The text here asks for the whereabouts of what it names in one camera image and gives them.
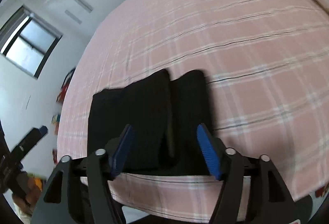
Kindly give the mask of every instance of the blue rubber tip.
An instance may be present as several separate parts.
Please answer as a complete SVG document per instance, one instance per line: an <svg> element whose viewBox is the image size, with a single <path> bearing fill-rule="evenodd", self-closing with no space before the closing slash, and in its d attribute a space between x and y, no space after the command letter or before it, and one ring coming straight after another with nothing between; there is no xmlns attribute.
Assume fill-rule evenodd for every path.
<svg viewBox="0 0 329 224"><path fill-rule="evenodd" d="M44 135L47 135L48 128L45 125L43 125L42 127L39 128L39 131L40 131L41 135L44 136Z"/></svg>
<svg viewBox="0 0 329 224"><path fill-rule="evenodd" d="M220 170L220 159L209 141L206 130L201 124L198 125L196 134L209 173L213 175L216 180L219 180L222 174Z"/></svg>
<svg viewBox="0 0 329 224"><path fill-rule="evenodd" d="M124 164L128 157L130 147L133 143L134 132L131 125L127 128L126 133L122 137L116 152L112 156L112 171L111 175L115 178L123 170Z"/></svg>

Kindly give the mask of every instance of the pink plaid tablecloth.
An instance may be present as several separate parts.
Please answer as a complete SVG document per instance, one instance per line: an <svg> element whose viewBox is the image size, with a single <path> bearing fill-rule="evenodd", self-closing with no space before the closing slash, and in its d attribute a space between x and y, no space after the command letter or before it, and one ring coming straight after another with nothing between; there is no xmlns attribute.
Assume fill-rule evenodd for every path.
<svg viewBox="0 0 329 224"><path fill-rule="evenodd" d="M329 180L328 46L329 17L313 0L126 0L80 60L58 157L87 155L94 93L162 68L172 79L203 69L215 134L243 155L269 155L298 199ZM207 222L220 186L210 176L122 174L111 191L154 215Z"/></svg>

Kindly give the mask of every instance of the pink bedsheet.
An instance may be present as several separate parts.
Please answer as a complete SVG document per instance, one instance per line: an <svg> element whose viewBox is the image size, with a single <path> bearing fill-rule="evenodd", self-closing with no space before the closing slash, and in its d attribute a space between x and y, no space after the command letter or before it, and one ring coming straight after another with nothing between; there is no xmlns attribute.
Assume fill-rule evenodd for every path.
<svg viewBox="0 0 329 224"><path fill-rule="evenodd" d="M329 17L313 0L126 0L80 60L58 157L87 155L94 93L162 68L172 79L203 69L216 135L243 155L269 155L298 199L329 180L328 46ZM220 186L210 176L122 174L111 191L154 215L207 222Z"/></svg>

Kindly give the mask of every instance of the ceiling vent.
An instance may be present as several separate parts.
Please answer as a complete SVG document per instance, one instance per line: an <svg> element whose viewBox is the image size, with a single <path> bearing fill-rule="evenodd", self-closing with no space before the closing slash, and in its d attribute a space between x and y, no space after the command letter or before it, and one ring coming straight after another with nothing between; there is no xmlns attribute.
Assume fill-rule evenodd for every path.
<svg viewBox="0 0 329 224"><path fill-rule="evenodd" d="M72 20L74 20L75 22L77 22L78 24L81 24L82 23L82 21L78 17L76 17L72 12L66 10L65 11L65 14L67 16L69 16Z"/></svg>
<svg viewBox="0 0 329 224"><path fill-rule="evenodd" d="M84 10L86 10L88 13L93 11L93 7L88 4L85 0L74 0L77 2Z"/></svg>

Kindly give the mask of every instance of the window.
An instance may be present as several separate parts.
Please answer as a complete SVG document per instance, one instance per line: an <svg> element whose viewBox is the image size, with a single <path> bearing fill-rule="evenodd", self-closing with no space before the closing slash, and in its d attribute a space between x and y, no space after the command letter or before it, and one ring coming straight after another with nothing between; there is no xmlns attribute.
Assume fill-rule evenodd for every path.
<svg viewBox="0 0 329 224"><path fill-rule="evenodd" d="M0 52L21 70L38 78L61 36L54 27L22 7L0 30Z"/></svg>

